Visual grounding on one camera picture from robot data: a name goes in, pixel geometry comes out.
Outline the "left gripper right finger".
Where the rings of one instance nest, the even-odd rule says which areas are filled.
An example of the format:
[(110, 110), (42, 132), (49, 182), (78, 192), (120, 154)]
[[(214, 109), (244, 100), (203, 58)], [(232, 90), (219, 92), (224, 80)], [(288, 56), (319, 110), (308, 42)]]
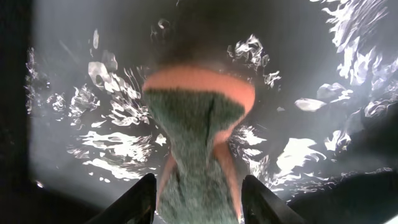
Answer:
[(241, 190), (245, 224), (306, 224), (307, 222), (253, 175)]

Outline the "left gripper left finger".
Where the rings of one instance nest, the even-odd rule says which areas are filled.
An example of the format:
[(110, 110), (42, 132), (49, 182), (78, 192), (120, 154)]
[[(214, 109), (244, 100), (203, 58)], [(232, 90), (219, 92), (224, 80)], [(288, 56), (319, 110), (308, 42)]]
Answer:
[(108, 208), (85, 224), (152, 224), (157, 180), (146, 174)]

